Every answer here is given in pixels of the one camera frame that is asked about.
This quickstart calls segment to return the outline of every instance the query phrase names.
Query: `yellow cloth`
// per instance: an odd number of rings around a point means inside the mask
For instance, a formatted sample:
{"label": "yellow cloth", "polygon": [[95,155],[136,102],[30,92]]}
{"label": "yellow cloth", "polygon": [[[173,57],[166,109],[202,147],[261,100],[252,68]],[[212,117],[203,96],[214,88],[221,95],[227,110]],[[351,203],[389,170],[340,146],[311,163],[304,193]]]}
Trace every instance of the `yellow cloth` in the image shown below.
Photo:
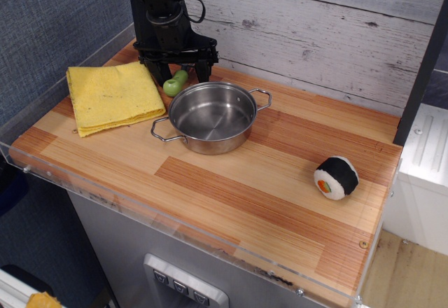
{"label": "yellow cloth", "polygon": [[47,292],[31,294],[26,308],[62,308],[62,305]]}
{"label": "yellow cloth", "polygon": [[80,137],[158,117],[166,111],[149,71],[139,62],[72,66],[66,74]]}

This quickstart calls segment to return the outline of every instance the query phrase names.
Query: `sushi roll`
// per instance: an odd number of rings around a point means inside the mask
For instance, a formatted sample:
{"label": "sushi roll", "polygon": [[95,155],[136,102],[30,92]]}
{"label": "sushi roll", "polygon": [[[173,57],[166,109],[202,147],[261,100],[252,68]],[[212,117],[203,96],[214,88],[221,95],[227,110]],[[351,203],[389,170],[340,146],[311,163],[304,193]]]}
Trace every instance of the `sushi roll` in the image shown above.
{"label": "sushi roll", "polygon": [[346,157],[332,156],[317,167],[314,182],[325,197],[341,200],[355,190],[359,176]]}

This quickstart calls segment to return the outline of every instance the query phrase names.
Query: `white wood plank wall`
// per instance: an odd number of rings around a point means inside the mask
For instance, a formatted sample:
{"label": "white wood plank wall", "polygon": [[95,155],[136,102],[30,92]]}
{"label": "white wood plank wall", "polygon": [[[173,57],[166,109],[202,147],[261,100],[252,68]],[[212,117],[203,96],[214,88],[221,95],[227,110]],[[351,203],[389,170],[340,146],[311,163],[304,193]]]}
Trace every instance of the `white wood plank wall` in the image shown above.
{"label": "white wood plank wall", "polygon": [[203,1],[218,65],[401,116],[443,0]]}

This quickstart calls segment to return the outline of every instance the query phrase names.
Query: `wooden countertop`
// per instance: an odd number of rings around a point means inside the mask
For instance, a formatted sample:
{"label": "wooden countertop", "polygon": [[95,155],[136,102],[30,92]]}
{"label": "wooden countertop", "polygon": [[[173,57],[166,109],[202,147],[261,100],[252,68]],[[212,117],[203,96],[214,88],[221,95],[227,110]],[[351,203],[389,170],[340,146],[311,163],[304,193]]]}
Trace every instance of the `wooden countertop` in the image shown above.
{"label": "wooden countertop", "polygon": [[[129,44],[106,65],[135,60]],[[230,153],[200,155],[181,141],[164,143],[150,133],[153,120],[82,139],[67,97],[15,141],[11,157],[117,211],[176,226],[180,238],[212,245],[272,281],[348,307],[401,154],[392,144],[399,118],[218,66],[210,80],[273,96],[248,141]],[[168,107],[172,99],[162,98]],[[255,98],[263,105],[265,95]],[[174,135],[169,122],[157,132]],[[360,176],[340,201],[324,197],[313,180],[332,155],[349,158]]]}

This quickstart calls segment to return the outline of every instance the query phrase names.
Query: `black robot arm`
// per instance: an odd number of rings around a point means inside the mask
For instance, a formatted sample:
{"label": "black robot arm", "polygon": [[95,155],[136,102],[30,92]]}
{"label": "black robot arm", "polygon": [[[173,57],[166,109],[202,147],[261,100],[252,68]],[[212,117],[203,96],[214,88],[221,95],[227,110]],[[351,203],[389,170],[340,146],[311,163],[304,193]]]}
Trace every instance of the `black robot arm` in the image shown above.
{"label": "black robot arm", "polygon": [[211,68],[218,62],[216,40],[196,34],[184,0],[131,0],[139,60],[154,79],[163,85],[172,77],[169,64],[194,64],[199,82],[207,82]]}

